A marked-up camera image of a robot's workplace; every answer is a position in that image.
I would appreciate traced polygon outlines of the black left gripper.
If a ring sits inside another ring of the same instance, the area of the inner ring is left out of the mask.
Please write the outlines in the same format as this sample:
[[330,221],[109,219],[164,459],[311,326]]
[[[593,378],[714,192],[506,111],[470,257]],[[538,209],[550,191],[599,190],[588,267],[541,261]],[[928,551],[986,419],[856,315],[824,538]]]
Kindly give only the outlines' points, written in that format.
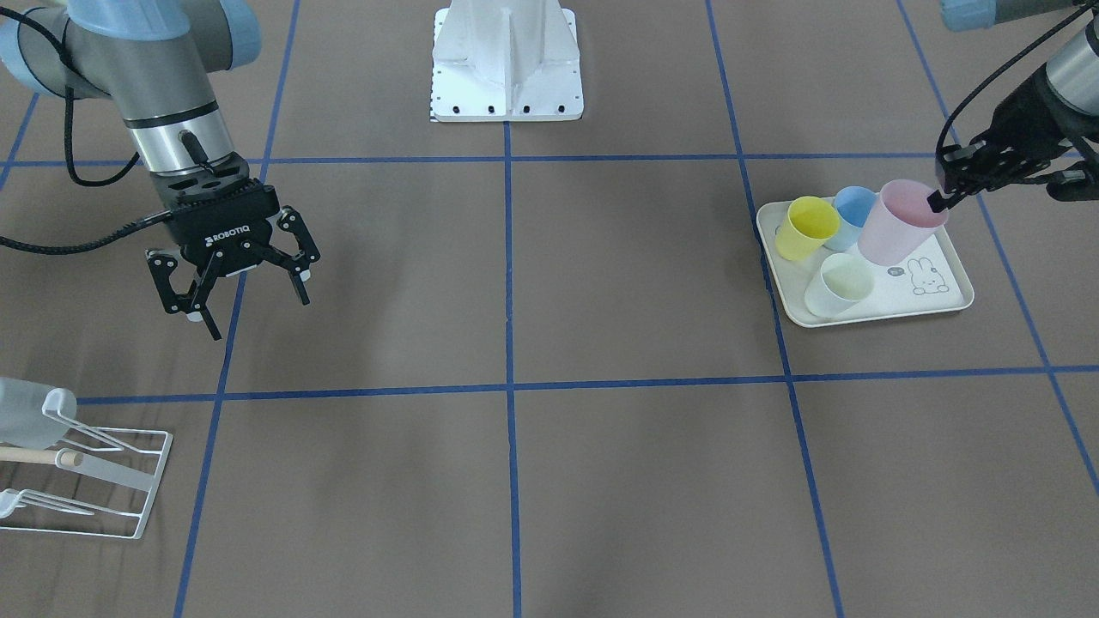
[[1056,93],[1040,67],[993,109],[992,124],[969,145],[937,146],[939,191],[926,196],[934,214],[1009,185],[1041,185],[1056,201],[1089,201],[1096,188],[1096,115]]

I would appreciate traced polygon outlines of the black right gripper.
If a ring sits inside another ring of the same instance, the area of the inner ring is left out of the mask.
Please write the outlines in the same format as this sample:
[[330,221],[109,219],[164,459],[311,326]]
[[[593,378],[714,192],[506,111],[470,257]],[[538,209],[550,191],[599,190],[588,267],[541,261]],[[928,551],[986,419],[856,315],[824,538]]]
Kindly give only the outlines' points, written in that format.
[[[263,261],[287,271],[300,304],[311,302],[306,282],[319,261],[313,235],[295,208],[286,206],[279,212],[275,189],[251,176],[247,161],[227,154],[188,172],[152,172],[149,179],[167,208],[166,227],[178,246],[175,253],[148,254],[149,276],[165,312],[203,322],[209,336],[222,340],[209,313],[209,294],[217,279]],[[271,216],[278,216],[275,227],[295,238],[295,254],[271,246]],[[176,293],[170,282],[180,261],[197,267],[187,293]]]

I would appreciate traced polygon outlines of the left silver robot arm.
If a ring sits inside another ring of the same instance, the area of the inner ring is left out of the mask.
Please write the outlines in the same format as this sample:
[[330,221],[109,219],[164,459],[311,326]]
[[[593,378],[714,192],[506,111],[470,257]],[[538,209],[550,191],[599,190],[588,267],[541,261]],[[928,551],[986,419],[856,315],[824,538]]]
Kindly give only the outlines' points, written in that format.
[[[1041,186],[1055,201],[1088,201],[1098,191],[1098,43],[1095,1],[942,1],[939,15],[951,32],[989,30],[1026,16],[1068,11],[955,106],[939,132],[934,161],[939,191],[926,198],[944,214],[970,196],[1006,186]],[[1004,71],[1073,22],[1089,20],[993,108],[989,125],[967,144],[946,137],[962,110]]]

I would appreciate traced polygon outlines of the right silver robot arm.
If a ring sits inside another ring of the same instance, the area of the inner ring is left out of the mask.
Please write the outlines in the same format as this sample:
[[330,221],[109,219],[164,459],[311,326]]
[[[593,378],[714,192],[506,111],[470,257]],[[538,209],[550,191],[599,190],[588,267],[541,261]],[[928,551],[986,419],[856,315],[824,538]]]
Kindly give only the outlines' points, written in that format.
[[67,1],[25,11],[3,8],[3,65],[36,93],[65,102],[65,165],[76,169],[73,114],[78,100],[112,101],[135,145],[127,168],[145,165],[160,212],[73,245],[3,238],[3,246],[65,257],[102,249],[149,227],[167,227],[173,250],[146,253],[162,309],[203,322],[217,282],[271,264],[287,271],[299,301],[319,249],[306,219],[255,179],[230,136],[209,74],[254,62],[258,18],[245,1]]

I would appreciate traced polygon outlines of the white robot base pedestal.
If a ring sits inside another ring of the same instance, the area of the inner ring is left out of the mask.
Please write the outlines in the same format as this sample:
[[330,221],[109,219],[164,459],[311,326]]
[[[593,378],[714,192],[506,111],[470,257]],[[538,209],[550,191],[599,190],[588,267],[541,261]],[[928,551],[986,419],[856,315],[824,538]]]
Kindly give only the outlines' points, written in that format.
[[452,1],[433,27],[432,121],[582,118],[576,15],[557,1]]

